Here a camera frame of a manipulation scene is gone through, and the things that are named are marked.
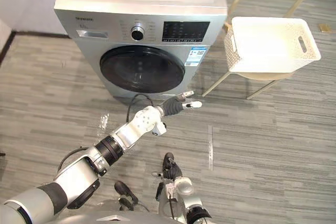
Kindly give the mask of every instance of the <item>white wall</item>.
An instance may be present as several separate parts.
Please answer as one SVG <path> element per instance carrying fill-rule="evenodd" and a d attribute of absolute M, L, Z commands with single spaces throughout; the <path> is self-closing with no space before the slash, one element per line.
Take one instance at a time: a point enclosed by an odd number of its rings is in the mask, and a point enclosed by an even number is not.
<path fill-rule="evenodd" d="M 5 22 L 0 19 L 0 52 L 3 49 L 6 41 L 11 34 L 12 30 Z"/>
<path fill-rule="evenodd" d="M 0 18 L 16 31 L 65 34 L 54 13 L 55 0 L 0 0 Z"/>

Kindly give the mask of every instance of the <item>washing machine door glass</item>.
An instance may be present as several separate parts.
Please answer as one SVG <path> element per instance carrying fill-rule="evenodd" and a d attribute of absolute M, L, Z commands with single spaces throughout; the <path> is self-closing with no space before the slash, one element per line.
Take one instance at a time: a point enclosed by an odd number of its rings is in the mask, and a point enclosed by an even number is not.
<path fill-rule="evenodd" d="M 174 55 L 153 47 L 124 46 L 107 51 L 100 59 L 103 76 L 134 92 L 160 93 L 179 85 L 183 63 Z"/>

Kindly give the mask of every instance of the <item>silver washing machine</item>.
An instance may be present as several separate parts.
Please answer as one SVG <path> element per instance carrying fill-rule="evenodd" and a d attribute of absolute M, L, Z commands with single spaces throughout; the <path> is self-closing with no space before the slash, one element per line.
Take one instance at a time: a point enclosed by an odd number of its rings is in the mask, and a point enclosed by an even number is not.
<path fill-rule="evenodd" d="M 227 16 L 226 0 L 56 0 L 55 12 L 116 97 L 187 89 Z"/>

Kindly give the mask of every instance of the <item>baseboard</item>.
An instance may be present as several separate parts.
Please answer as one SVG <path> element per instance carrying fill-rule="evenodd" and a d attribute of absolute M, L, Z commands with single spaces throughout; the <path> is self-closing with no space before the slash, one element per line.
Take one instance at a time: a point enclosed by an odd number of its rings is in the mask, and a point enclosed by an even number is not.
<path fill-rule="evenodd" d="M 50 37 L 50 38 L 62 38 L 62 39 L 69 39 L 70 37 L 65 34 L 51 34 L 51 33 L 40 33 L 38 31 L 14 31 L 10 33 L 4 47 L 0 52 L 0 66 L 2 61 L 4 60 L 10 45 L 12 44 L 16 35 L 27 35 L 27 36 L 41 36 L 41 37 Z"/>
<path fill-rule="evenodd" d="M 4 47 L 2 48 L 1 52 L 0 52 L 0 66 L 1 66 L 1 63 L 2 61 L 5 59 L 5 56 L 10 48 L 10 45 L 12 44 L 13 40 L 14 40 L 14 37 L 16 35 L 16 32 L 15 31 L 12 31 L 4 45 Z"/>

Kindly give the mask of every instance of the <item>sticker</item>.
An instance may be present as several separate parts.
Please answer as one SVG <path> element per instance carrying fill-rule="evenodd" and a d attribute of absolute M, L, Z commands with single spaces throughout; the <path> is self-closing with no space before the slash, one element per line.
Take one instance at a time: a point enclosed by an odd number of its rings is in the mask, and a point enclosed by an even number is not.
<path fill-rule="evenodd" d="M 202 61 L 206 50 L 206 47 L 192 47 L 188 55 L 187 61 L 184 65 L 188 67 L 198 66 L 198 64 L 200 64 L 200 62 Z"/>

